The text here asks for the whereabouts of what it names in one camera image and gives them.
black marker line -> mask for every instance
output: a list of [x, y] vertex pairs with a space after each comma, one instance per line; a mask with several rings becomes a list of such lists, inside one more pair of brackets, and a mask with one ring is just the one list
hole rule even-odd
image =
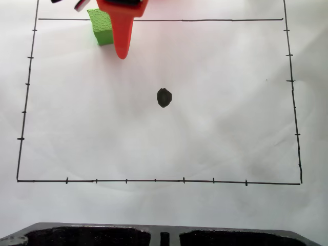
[[274, 182], [249, 182], [249, 181], [213, 181], [213, 180], [188, 180], [188, 179], [92, 179], [92, 180], [17, 180], [17, 182], [88, 182], [88, 183], [98, 183], [98, 182], [202, 182], [202, 183], [239, 183], [243, 185], [256, 184], [256, 185], [287, 185], [287, 186], [299, 186], [300, 183], [274, 183]]
[[[35, 21], [34, 21], [34, 28], [33, 30], [36, 30], [36, 22], [37, 22], [37, 13], [39, 10], [39, 0], [37, 0], [36, 3], [36, 10], [35, 10]], [[33, 49], [34, 49], [34, 40], [35, 40], [35, 33], [36, 31], [33, 31], [33, 41], [32, 41], [32, 48], [31, 48], [31, 55], [29, 56], [30, 58], [30, 65], [29, 65], [29, 75], [27, 79], [27, 88], [26, 88], [26, 97], [25, 97], [25, 106], [24, 106], [24, 111], [27, 112], [27, 100], [29, 97], [29, 88], [30, 88], [30, 78], [31, 78], [31, 66], [32, 66], [32, 59], [33, 59]], [[25, 119], [26, 119], [26, 113], [24, 113], [23, 116], [23, 125], [22, 125], [22, 135], [18, 140], [20, 140], [20, 147], [19, 147], [19, 155], [18, 155], [18, 164], [17, 164], [17, 174], [16, 174], [16, 180], [18, 181], [18, 175], [19, 175], [19, 168], [21, 166], [21, 156], [22, 156], [22, 148], [23, 148], [23, 140], [24, 140], [24, 129], [25, 129]]]
[[[90, 21], [90, 19], [39, 18], [39, 21]], [[256, 22], [282, 21], [281, 19], [135, 19], [135, 22]]]
[[287, 11], [286, 11], [286, 2], [285, 0], [283, 0], [283, 7], [284, 7], [284, 11], [285, 11], [285, 25], [286, 25], [286, 29], [288, 30], [286, 32], [286, 36], [287, 36], [287, 44], [288, 44], [288, 55], [289, 56], [289, 65], [290, 65], [290, 71], [291, 71], [291, 79], [289, 80], [292, 84], [292, 98], [293, 98], [293, 106], [294, 106], [294, 117], [295, 117], [295, 128], [296, 128], [296, 138], [297, 138], [297, 151], [298, 151], [298, 166], [299, 166], [299, 170], [300, 170], [300, 180], [301, 183], [303, 183], [303, 171], [302, 171], [302, 165], [301, 165], [301, 153], [300, 153], [300, 145], [299, 145], [299, 132], [298, 132], [298, 126], [297, 126], [297, 116], [296, 116], [296, 106], [295, 106], [295, 96], [294, 96], [294, 79], [293, 79], [293, 67], [292, 67], [292, 54], [291, 54], [291, 46], [289, 43], [289, 29], [288, 29], [288, 25], [287, 25]]

black blob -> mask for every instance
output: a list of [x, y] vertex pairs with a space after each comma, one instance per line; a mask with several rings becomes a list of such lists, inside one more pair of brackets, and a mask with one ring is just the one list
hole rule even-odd
[[157, 101], [162, 108], [165, 108], [172, 101], [172, 93], [165, 88], [160, 89], [157, 93]]

green sponge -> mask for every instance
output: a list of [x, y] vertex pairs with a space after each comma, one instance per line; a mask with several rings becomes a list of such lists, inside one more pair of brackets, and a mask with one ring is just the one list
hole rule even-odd
[[109, 15], [99, 9], [89, 9], [88, 13], [98, 44], [100, 46], [113, 44], [112, 23]]

white paper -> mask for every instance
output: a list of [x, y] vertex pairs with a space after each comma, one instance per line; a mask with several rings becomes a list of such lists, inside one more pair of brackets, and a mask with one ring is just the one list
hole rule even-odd
[[[74, 4], [41, 0], [38, 18], [88, 18], [97, 7], [76, 13]], [[247, 187], [16, 183], [36, 1], [0, 7], [0, 236], [44, 221], [277, 229], [328, 241], [327, 3], [286, 3], [304, 184]], [[285, 16], [283, 1], [150, 0], [141, 19], [211, 18]], [[90, 21], [36, 28], [19, 179], [300, 182], [284, 20], [135, 22], [125, 60], [97, 45]], [[173, 95], [166, 108], [160, 88]]]

